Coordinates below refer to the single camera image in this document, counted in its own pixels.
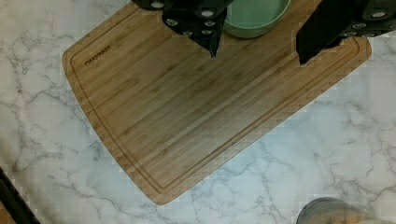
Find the cutting board edge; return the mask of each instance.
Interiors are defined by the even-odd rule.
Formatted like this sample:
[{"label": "cutting board edge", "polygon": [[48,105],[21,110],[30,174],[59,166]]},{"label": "cutting board edge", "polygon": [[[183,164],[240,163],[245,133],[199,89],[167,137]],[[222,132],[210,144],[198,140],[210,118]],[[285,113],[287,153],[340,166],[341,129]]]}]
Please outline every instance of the cutting board edge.
[{"label": "cutting board edge", "polygon": [[[273,130],[278,124],[280,124],[281,122],[286,120],[288,117],[290,117],[291,115],[296,113],[303,106],[305,106],[305,105],[309,104],[310,102],[312,102],[313,100],[315,100],[323,92],[328,90],[330,87],[332,87],[337,82],[339,82],[344,77],[346,77],[350,72],[352,72],[357,67],[359,67],[364,62],[366,62],[370,58],[370,56],[372,54],[372,49],[371,49],[369,41],[367,40],[367,38],[354,38],[354,39],[356,40],[356,43],[358,44],[357,46],[359,47],[359,48],[356,48],[356,56],[352,57],[351,60],[343,63],[342,64],[343,66],[340,66],[340,67],[338,67],[336,69],[336,71],[338,71],[342,75],[340,75],[340,76],[328,76],[328,77],[322,79],[320,81],[320,83],[321,83],[320,87],[323,86],[323,88],[318,88],[319,85],[316,85],[311,90],[307,91],[305,94],[301,95],[298,99],[296,99],[296,101],[294,103],[289,104],[289,105],[287,105],[286,107],[284,107],[282,109],[282,111],[288,111],[287,112],[288,115],[286,116],[286,118],[279,118],[279,117],[282,117],[282,115],[280,115],[280,114],[282,114],[282,112],[277,113],[276,115],[274,115],[273,117],[268,119],[268,122],[273,121],[273,120],[275,121],[274,124],[271,125],[271,127],[269,127],[269,128],[268,127],[264,127],[267,122],[262,123],[257,128],[255,128],[251,133],[248,133],[246,136],[244,136],[242,139],[240,139],[234,145],[232,145],[231,147],[227,148],[220,155],[218,155],[217,158],[222,158],[222,161],[212,160],[212,161],[209,161],[208,163],[206,163],[200,169],[200,171],[204,171],[204,172],[196,172],[193,175],[189,176],[184,181],[182,181],[182,183],[190,183],[189,185],[187,185],[189,187],[185,188],[182,191],[180,191],[180,189],[177,189],[177,188],[171,189],[169,192],[167,192],[167,195],[159,194],[158,197],[155,197],[155,198],[149,197],[149,198],[152,201],[154,201],[156,204],[165,204],[165,203],[169,203],[172,200],[174,200],[175,198],[179,197],[182,193],[186,192],[188,189],[192,188],[194,185],[196,185],[197,183],[202,181],[205,177],[207,177],[208,175],[210,175],[213,172],[215,172],[225,162],[229,161],[234,156],[236,156],[238,153],[243,151],[246,147],[250,146],[251,144],[256,142],[258,139],[263,137],[266,133],[268,133],[271,130]],[[334,78],[334,80],[332,80],[330,82],[330,81],[327,80],[328,78]],[[306,96],[307,94],[309,94],[311,92],[314,92],[317,89],[321,89],[321,91],[312,94],[312,96],[310,96],[310,97]],[[297,105],[298,109],[290,109],[290,108],[293,108],[296,105]],[[244,140],[246,140],[246,138],[249,138],[252,135],[253,136],[255,135],[252,139],[244,141]]]},{"label": "cutting board edge", "polygon": [[[124,8],[121,11],[119,11],[116,16],[116,14],[112,17],[117,17],[118,21],[121,21],[125,16],[127,16],[130,12],[126,13],[129,9],[128,8]],[[90,123],[92,124],[92,127],[95,129],[96,132],[98,132],[98,130],[101,130],[98,133],[103,133],[106,132],[106,128],[105,125],[102,123],[101,120],[99,120],[99,117],[95,114],[95,111],[93,110],[92,105],[89,103],[89,101],[84,99],[87,99],[87,96],[84,94],[84,91],[82,89],[82,87],[79,85],[78,82],[73,81],[73,78],[76,77],[76,74],[73,71],[72,65],[71,65],[71,60],[73,58],[73,56],[79,52],[82,48],[84,48],[86,46],[86,43],[90,43],[92,42],[97,36],[100,36],[102,33],[104,33],[106,31],[106,29],[104,28],[96,28],[94,29],[92,32],[90,32],[89,34],[85,35],[83,38],[81,38],[75,45],[73,45],[70,49],[68,49],[62,57],[62,61],[63,61],[63,66],[64,66],[64,70],[66,72],[66,76],[69,80],[69,83],[71,85],[71,88],[73,90],[73,92],[75,93],[76,97],[78,98],[78,102],[81,105],[82,110],[84,111],[84,114],[87,116],[88,120],[90,121]],[[366,38],[359,40],[358,43],[360,43],[360,46],[363,46],[364,44],[366,44],[367,46],[369,46],[369,42],[367,41]],[[364,57],[361,58],[361,63],[363,63],[364,61],[366,61],[368,59],[368,57],[371,55],[371,48],[367,48],[369,49],[370,52],[365,52],[365,55],[363,55]],[[129,177],[132,178],[132,176],[134,176],[133,181],[136,183],[136,185],[142,189],[142,191],[155,203],[157,204],[164,204],[164,203],[169,203],[170,201],[174,200],[176,197],[178,197],[181,193],[187,191],[188,189],[190,189],[191,187],[193,187],[196,183],[200,182],[202,179],[204,179],[207,175],[209,175],[210,173],[214,172],[216,169],[218,169],[223,163],[225,163],[226,161],[230,160],[234,155],[236,155],[237,153],[239,153],[240,151],[242,151],[244,149],[244,147],[241,147],[240,149],[236,149],[233,151],[233,153],[231,153],[230,155],[228,155],[227,160],[224,160],[222,162],[218,162],[216,161],[216,165],[214,166],[213,164],[211,164],[211,162],[208,162],[204,167],[208,167],[210,166],[207,171],[205,173],[203,172],[197,172],[199,174],[194,174],[191,175],[188,179],[182,181],[183,182],[189,182],[189,185],[184,185],[187,186],[185,188],[183,188],[182,190],[177,189],[177,190],[170,190],[169,192],[167,192],[166,194],[161,194],[158,193],[154,187],[152,187],[150,184],[147,183],[146,180],[144,180],[145,178],[141,175],[141,174],[137,174],[135,172],[135,169],[131,169],[132,164],[121,164],[119,162],[120,161],[125,161],[128,160],[124,155],[122,155],[122,152],[120,150],[120,147],[117,146],[117,144],[111,139],[111,136],[109,133],[107,133],[106,136],[100,134],[99,137],[100,139],[105,143],[105,146],[109,149],[110,153],[112,154],[113,157],[115,157],[119,163],[119,165],[122,167],[122,169],[128,174]],[[226,152],[230,152],[230,149],[226,149],[223,153]]]}]

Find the bamboo cutting board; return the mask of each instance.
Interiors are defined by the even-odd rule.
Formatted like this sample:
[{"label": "bamboo cutting board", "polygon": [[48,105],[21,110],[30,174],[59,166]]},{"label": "bamboo cutting board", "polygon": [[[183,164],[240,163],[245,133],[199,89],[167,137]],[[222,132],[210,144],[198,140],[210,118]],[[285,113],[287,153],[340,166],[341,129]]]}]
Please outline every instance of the bamboo cutting board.
[{"label": "bamboo cutting board", "polygon": [[0,202],[0,224],[15,224],[14,219]]},{"label": "bamboo cutting board", "polygon": [[350,38],[299,66],[295,34],[318,3],[292,1],[256,39],[224,34],[216,60],[131,3],[67,50],[64,69],[123,170],[168,203],[369,58],[367,39]]}]

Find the marble countertop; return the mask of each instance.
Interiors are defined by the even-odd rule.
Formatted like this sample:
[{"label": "marble countertop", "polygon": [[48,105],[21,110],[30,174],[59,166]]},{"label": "marble countertop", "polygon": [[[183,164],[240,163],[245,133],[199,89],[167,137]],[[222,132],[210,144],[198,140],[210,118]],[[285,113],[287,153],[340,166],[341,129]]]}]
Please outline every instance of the marble countertop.
[{"label": "marble countertop", "polygon": [[0,166],[42,223],[294,223],[341,198],[396,221],[396,34],[182,196],[150,201],[93,131],[62,53],[127,0],[0,0]]}]

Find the cutting board groove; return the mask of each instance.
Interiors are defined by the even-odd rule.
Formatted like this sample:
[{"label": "cutting board groove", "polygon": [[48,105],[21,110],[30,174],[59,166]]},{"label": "cutting board groove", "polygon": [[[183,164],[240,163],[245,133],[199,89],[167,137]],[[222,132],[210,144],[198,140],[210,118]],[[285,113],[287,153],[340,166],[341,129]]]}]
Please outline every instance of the cutting board groove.
[{"label": "cutting board groove", "polygon": [[292,1],[259,38],[224,34],[216,60],[131,3],[68,49],[64,70],[122,169],[168,203],[369,58],[350,38],[299,66],[295,34],[318,3]]}]

